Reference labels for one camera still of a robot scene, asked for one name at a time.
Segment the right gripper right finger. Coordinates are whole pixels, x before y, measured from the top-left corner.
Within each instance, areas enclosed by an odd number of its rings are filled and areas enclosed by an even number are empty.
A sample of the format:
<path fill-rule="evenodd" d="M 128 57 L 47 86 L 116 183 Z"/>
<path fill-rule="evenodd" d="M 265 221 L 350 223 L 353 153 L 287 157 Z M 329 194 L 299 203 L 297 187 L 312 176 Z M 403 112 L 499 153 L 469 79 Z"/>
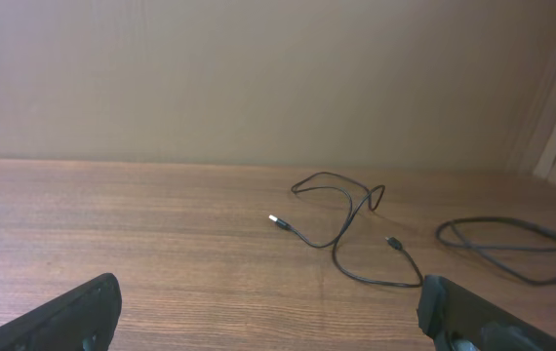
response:
<path fill-rule="evenodd" d="M 417 318 L 437 351 L 556 351 L 556 337 L 442 276 L 424 278 Z"/>

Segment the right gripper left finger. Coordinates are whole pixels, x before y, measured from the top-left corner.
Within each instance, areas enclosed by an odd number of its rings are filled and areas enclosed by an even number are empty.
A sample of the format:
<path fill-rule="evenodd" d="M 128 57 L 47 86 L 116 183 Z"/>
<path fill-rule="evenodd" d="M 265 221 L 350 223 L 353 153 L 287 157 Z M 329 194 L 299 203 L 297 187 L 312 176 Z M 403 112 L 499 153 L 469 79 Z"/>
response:
<path fill-rule="evenodd" d="M 121 315 L 117 278 L 103 273 L 0 327 L 0 351 L 107 351 Z"/>

